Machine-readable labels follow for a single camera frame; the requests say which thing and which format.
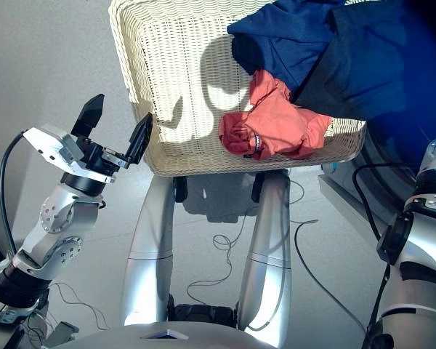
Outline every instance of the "black cable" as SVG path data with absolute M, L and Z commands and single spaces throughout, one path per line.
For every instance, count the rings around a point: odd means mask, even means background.
M 78 302 L 70 302 L 70 301 L 66 300 L 66 299 L 63 297 L 63 293 L 62 293 L 62 290 L 61 290 L 60 285 L 65 285 L 65 286 L 67 286 L 67 288 L 69 288 L 69 289 L 74 293 L 74 297 L 78 300 Z M 105 319 L 105 315 L 103 314 L 103 312 L 102 312 L 100 309 L 96 308 L 95 306 L 83 302 L 83 301 L 78 297 L 78 295 L 76 294 L 76 291 L 74 290 L 73 287 L 71 287 L 70 285 L 68 285 L 67 283 L 64 283 L 64 282 L 55 282 L 55 283 L 51 284 L 49 287 L 52 287 L 52 286 L 56 286 L 56 287 L 58 288 L 58 291 L 59 291 L 59 293 L 60 293 L 61 299 L 62 299 L 62 301 L 63 301 L 64 303 L 66 303 L 66 304 L 72 304 L 72 305 L 84 305 L 84 306 L 88 307 L 88 308 L 93 312 L 94 317 L 95 317 L 95 326 L 96 326 L 100 331 L 107 331 L 107 330 L 110 329 L 110 327 L 107 325 L 107 321 L 106 321 L 106 319 Z M 100 325 L 99 325 L 99 318 L 98 318 L 98 316 L 97 316 L 97 311 L 102 315 L 102 319 L 103 319 L 103 322 L 104 322 L 106 328 L 102 328 L 102 327 L 100 327 Z
M 19 135 L 17 135 L 8 145 L 8 148 L 5 150 L 5 153 L 3 154 L 3 158 L 1 158 L 0 163 L 0 215 L 3 226 L 5 228 L 5 234 L 7 236 L 9 248 L 11 249 L 13 254 L 16 254 L 16 245 L 15 241 L 13 240 L 12 231 L 9 227 L 7 208 L 5 207 L 5 169 L 7 168 L 7 162 L 10 153 L 12 152 L 15 145 L 20 141 L 20 139 L 23 138 L 24 132 L 25 131 L 22 131 Z
M 357 176 L 358 173 L 363 169 L 373 169 L 377 167 L 408 167 L 410 164 L 404 164 L 404 163 L 398 163 L 398 162 L 389 162 L 385 164 L 366 164 L 358 167 L 354 173 L 352 173 L 352 181 L 354 183 L 355 190 L 357 191 L 360 199 L 362 200 L 363 206 L 365 207 L 366 217 L 368 218 L 368 222 L 370 223 L 371 230 L 373 231 L 373 234 L 375 235 L 376 240 L 379 241 L 381 238 L 381 235 L 379 234 L 378 228 L 376 226 L 376 223 L 373 218 L 373 213 L 371 211 L 370 205 L 368 204 L 368 201 L 365 197 L 365 194 L 360 189 L 360 186 L 358 185 Z
M 225 277 L 219 278 L 217 280 L 200 280 L 200 281 L 191 282 L 187 286 L 187 289 L 186 289 L 186 293 L 187 293 L 187 295 L 191 299 L 195 300 L 196 302 L 199 302 L 200 304 L 207 305 L 205 302 L 203 302 L 203 301 L 199 300 L 198 298 L 192 296 L 191 293 L 190 293 L 190 288 L 191 287 L 199 287 L 199 286 L 206 286 L 206 287 L 216 286 L 216 285 L 221 284 L 222 282 L 224 282 L 224 281 L 229 279 L 229 277 L 233 273 L 233 264 L 231 263 L 231 259 L 230 259 L 231 258 L 231 250 L 237 244 L 239 238 L 242 235 L 247 215 L 249 214 L 249 212 L 252 209 L 255 209 L 255 208 L 256 207 L 254 206 L 254 207 L 251 207 L 251 208 L 246 210 L 246 212 L 244 214 L 244 218 L 242 220 L 241 230 L 239 231 L 239 234 L 235 237 L 234 240 L 231 241 L 226 235 L 223 235 L 223 234 L 216 234 L 216 235 L 213 236 L 213 240 L 212 240 L 213 246 L 216 249 L 220 250 L 220 251 L 226 251 L 226 264 L 229 265 L 229 267 L 230 267 L 229 271 L 227 272 Z M 225 242 L 218 241 L 218 238 L 222 238 Z
M 42 337 L 41 337 L 41 335 L 36 331 L 37 329 L 31 327 L 31 325 L 29 324 L 29 319 L 30 319 L 30 318 L 31 318 L 31 317 L 29 316 L 29 317 L 28 317 L 28 338 L 29 338 L 29 342 L 31 343 L 31 345 L 32 345 L 34 348 L 36 347 L 36 346 L 33 344 L 33 339 L 31 339 L 31 336 L 29 335 L 29 332 L 32 331 L 32 332 L 34 332 L 34 333 L 37 335 L 37 338 L 39 339 L 39 342 L 41 343 L 41 346 L 42 346 Z
M 305 224 L 312 224 L 312 223 L 316 223 L 318 222 L 318 220 L 308 220 L 306 222 L 303 222 L 301 224 L 299 224 L 299 226 L 296 229 L 296 232 L 294 234 L 294 245 L 296 247 L 296 252 L 297 255 L 299 256 L 299 259 L 302 263 L 302 265 L 304 266 L 304 269 L 307 271 L 308 275 L 310 275 L 310 277 L 312 278 L 312 280 L 353 320 L 355 321 L 355 323 L 362 329 L 362 332 L 365 334 L 366 330 L 365 327 L 362 325 L 362 323 L 360 322 L 360 320 L 357 318 L 357 316 L 355 316 L 349 309 L 347 309 L 344 304 L 342 304 L 335 296 L 333 296 L 332 293 L 330 293 L 327 288 L 324 287 L 324 285 L 322 285 L 322 283 L 319 282 L 319 280 L 315 277 L 315 275 L 313 275 L 313 273 L 310 271 L 310 269 L 308 268 L 307 264 L 304 261 L 304 258 L 302 257 L 302 254 L 300 253 L 299 250 L 299 245 L 297 243 L 297 235 L 299 233 L 299 230 L 301 227 L 303 227 Z
M 299 186 L 300 190 L 302 191 L 302 194 L 300 195 L 300 197 L 297 200 L 291 201 L 289 203 L 290 205 L 295 204 L 296 202 L 301 201 L 304 198 L 304 196 L 305 196 L 305 189 L 304 189 L 304 187 L 302 187 L 302 184 L 296 182 L 295 180 L 291 180 L 291 183 Z

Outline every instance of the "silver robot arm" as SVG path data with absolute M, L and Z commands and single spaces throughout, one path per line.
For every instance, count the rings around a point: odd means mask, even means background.
M 436 349 L 436 140 L 377 251 L 388 269 L 363 348 Z
M 65 174 L 42 204 L 34 229 L 17 254 L 0 263 L 0 324 L 18 324 L 36 308 L 54 277 L 81 251 L 84 234 L 103 205 L 100 195 L 121 167 L 138 164 L 147 147 L 152 116 L 135 128 L 126 154 L 91 141 L 89 133 L 102 115 L 103 95 L 83 107 L 71 132 L 50 125 L 33 127 L 23 137 Z

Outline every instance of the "laundry basket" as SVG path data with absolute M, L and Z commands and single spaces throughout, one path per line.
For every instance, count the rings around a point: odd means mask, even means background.
M 135 117 L 154 115 L 145 158 L 163 176 L 254 172 L 356 157 L 363 121 L 333 119 L 325 146 L 305 160 L 228 153 L 218 138 L 228 111 L 249 110 L 249 76 L 234 61 L 226 27 L 263 0 L 113 0 L 110 22 Z

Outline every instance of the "blue garment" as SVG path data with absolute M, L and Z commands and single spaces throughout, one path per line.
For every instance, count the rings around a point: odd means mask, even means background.
M 279 0 L 227 27 L 234 59 L 253 74 L 269 71 L 292 90 L 300 86 L 333 37 L 330 9 L 345 0 Z
M 436 138 L 436 0 L 333 9 L 335 36 L 293 101 L 368 121 L 394 162 L 419 164 Z

